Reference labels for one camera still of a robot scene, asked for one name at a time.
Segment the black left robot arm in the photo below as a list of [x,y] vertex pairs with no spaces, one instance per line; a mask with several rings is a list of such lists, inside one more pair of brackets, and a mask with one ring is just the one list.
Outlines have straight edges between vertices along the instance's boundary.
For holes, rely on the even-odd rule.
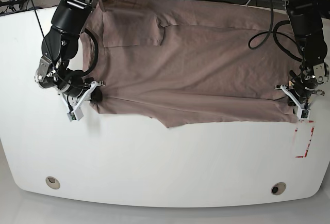
[[273,29],[275,43],[279,43],[277,31],[283,25],[291,25],[300,57],[280,47],[292,59],[299,61],[300,72],[290,71],[291,86],[279,88],[289,98],[288,104],[295,106],[299,119],[308,119],[314,95],[323,95],[318,86],[329,80],[329,66],[324,61],[328,47],[324,40],[322,19],[329,19],[329,0],[283,0],[288,20],[278,22]]

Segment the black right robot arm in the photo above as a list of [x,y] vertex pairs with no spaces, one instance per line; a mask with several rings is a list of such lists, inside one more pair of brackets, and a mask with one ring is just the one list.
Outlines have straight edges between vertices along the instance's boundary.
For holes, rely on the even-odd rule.
[[[87,20],[96,8],[98,0],[60,0],[51,20],[51,28],[43,36],[42,57],[35,80],[41,88],[55,88],[73,98],[81,97],[91,89],[90,74],[98,62],[98,42],[86,28]],[[87,71],[71,70],[69,61],[78,51],[80,34],[86,33],[93,42],[94,60]]]

